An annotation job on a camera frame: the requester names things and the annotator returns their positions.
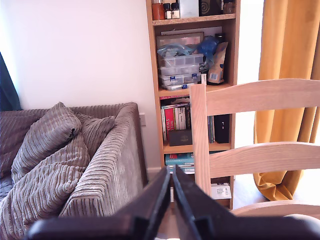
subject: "wooden chair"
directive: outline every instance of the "wooden chair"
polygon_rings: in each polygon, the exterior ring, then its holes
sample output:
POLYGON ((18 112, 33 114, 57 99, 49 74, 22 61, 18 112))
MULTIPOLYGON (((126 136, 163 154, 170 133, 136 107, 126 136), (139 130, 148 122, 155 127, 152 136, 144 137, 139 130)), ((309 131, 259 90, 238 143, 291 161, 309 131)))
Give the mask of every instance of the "wooden chair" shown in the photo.
MULTIPOLYGON (((320 169, 320 146, 302 142, 254 144, 209 155, 207 116, 320 106, 320 81, 274 79, 206 93, 190 89, 195 182, 211 195, 211 178, 284 170, 320 169)), ((240 216, 305 214, 320 219, 320 203, 262 202, 233 211, 240 216)))

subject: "bookshelf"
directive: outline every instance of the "bookshelf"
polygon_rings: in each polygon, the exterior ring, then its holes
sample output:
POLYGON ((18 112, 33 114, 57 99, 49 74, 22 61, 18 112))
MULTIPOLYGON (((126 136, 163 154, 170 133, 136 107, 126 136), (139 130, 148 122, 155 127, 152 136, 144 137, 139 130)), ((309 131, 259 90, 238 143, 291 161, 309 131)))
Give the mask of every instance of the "bookshelf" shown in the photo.
MULTIPOLYGON (((157 44, 156 37, 161 35, 161 32, 179 31, 179 30, 193 30, 202 28, 221 27, 222 32, 225 33, 228 47, 224 62, 224 83, 221 85, 207 85, 206 91, 216 91, 222 88, 231 87, 237 84, 238 75, 238 46, 239 46, 239 26, 240 26, 240 3, 241 0, 235 0, 236 11, 232 14, 221 14, 213 16, 200 16, 190 18, 178 18, 168 20, 153 20, 152 16, 152 0, 146 0, 146 11, 149 31, 151 64, 152 64, 152 78, 153 90, 155 100, 155 111, 157 121, 157 137, 159 142, 161 167, 165 166, 165 154, 174 153, 192 153, 193 146, 169 146, 168 142, 163 140, 162 132, 162 117, 161 117, 161 97, 169 96, 186 96, 189 94, 189 89, 180 89, 175 91, 168 91, 161 88, 158 80, 158 60, 157 60, 157 44)), ((209 144, 210 151, 224 151, 235 147, 235 114, 230 116, 229 126, 229 143, 211 143, 209 144)), ((234 191, 234 177, 229 176, 225 178, 211 179, 211 183, 229 182, 231 193, 234 191)), ((223 206, 232 209, 233 199, 223 199, 219 201, 223 206)))

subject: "sofa armrest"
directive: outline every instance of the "sofa armrest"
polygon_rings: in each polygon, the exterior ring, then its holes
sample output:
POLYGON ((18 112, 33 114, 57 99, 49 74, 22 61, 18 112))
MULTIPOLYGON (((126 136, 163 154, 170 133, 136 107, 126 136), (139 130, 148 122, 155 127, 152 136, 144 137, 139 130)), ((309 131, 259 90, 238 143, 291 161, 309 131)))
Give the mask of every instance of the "sofa armrest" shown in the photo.
POLYGON ((115 121, 60 216, 112 215, 147 183, 137 104, 124 104, 115 121))

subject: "white wall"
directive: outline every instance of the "white wall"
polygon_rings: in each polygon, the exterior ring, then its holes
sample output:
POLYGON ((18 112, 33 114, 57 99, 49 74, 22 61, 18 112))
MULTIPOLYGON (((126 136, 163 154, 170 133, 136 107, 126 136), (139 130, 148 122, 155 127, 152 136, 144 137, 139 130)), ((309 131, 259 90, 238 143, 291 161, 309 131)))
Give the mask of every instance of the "white wall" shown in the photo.
POLYGON ((136 102, 160 167, 145 0, 1 0, 1 52, 22 108, 136 102))

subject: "white box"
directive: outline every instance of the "white box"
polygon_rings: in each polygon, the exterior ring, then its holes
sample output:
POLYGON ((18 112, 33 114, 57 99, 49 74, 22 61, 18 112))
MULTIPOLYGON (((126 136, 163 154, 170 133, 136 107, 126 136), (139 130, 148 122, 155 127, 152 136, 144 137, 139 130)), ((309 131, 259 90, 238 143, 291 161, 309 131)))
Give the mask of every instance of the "white box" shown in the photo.
POLYGON ((180 0, 180 18, 199 17, 199 0, 180 0))

